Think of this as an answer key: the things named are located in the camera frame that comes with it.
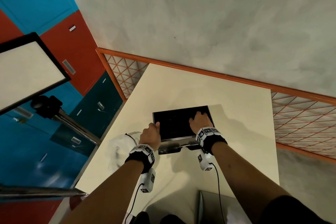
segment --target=person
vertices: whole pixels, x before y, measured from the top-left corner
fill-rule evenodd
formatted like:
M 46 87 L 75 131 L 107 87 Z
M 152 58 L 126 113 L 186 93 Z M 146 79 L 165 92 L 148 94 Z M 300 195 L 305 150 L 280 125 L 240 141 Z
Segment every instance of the person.
M 202 128 L 213 127 L 207 114 L 200 112 L 190 118 L 189 124 L 196 137 Z M 139 144 L 148 145 L 156 151 L 160 143 L 160 124 L 150 123 L 143 130 Z M 225 140 L 219 137 L 212 141 L 205 139 L 201 145 L 207 147 L 208 152 L 216 158 L 227 183 L 252 223 L 327 223 L 237 154 Z M 131 155 L 61 224 L 121 224 L 140 174 L 148 168 L 148 163 L 136 160 L 137 157 L 132 158 Z M 142 218 L 141 223 L 149 224 L 146 213 L 141 212 L 137 217 Z M 183 222 L 177 216 L 168 215 L 162 219 L 162 223 Z

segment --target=person's left hand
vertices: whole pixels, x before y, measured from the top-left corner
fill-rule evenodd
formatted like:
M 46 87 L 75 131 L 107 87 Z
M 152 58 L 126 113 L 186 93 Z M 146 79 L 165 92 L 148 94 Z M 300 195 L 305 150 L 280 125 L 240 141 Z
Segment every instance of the person's left hand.
M 145 128 L 140 135 L 139 144 L 148 144 L 154 151 L 158 150 L 161 144 L 160 122 L 155 125 L 149 123 L 148 128 Z

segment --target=hand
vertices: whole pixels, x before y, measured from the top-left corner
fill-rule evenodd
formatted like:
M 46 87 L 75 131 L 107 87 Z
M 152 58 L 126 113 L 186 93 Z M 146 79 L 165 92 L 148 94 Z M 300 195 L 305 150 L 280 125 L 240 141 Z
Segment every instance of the hand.
M 196 134 L 201 128 L 213 127 L 208 115 L 206 113 L 196 112 L 195 118 L 189 119 L 191 130 Z
M 148 128 L 145 128 L 140 135 L 139 144 L 148 144 L 154 151 L 158 150 L 161 144 L 160 122 L 157 122 L 155 126 L 149 123 Z

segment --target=black frame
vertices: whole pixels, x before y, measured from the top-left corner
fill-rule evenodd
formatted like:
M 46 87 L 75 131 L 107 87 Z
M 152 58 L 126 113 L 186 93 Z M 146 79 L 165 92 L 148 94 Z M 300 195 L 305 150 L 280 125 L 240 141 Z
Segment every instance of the black frame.
M 46 93 L 49 90 L 52 90 L 60 85 L 62 85 L 65 82 L 68 82 L 71 80 L 70 76 L 67 74 L 67 72 L 65 71 L 65 69 L 61 66 L 61 64 L 57 61 L 57 59 L 53 56 L 53 54 L 50 52 L 50 50 L 48 49 L 48 47 L 44 44 L 44 42 L 40 39 L 39 35 L 36 32 L 24 35 L 24 36 L 20 36 L 16 39 L 10 40 L 8 42 L 5 42 L 3 44 L 0 44 L 0 55 L 2 52 L 6 52 L 12 49 L 15 49 L 17 47 L 32 43 L 32 42 L 37 42 L 38 45 L 42 48 L 42 50 L 46 53 L 46 55 L 49 57 L 49 59 L 54 63 L 54 65 L 59 69 L 59 71 L 63 74 L 63 76 L 65 77 L 63 80 L 56 82 L 50 86 L 48 86 L 47 88 L 40 90 L 8 107 L 5 107 L 4 109 L 0 110 L 0 115 L 14 109 L 15 107 L 18 107 L 26 102 L 28 102 L 29 100 L 31 100 L 33 97 L 35 96 L 39 96 L 41 94 Z

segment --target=person's left arm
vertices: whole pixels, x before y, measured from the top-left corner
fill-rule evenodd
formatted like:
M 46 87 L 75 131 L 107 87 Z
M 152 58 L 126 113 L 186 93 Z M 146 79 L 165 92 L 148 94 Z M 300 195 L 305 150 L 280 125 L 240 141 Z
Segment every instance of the person's left arm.
M 149 124 L 139 144 L 148 144 L 156 151 L 161 143 L 160 124 Z M 122 223 L 137 181 L 144 169 L 141 161 L 129 160 L 99 185 L 61 224 Z

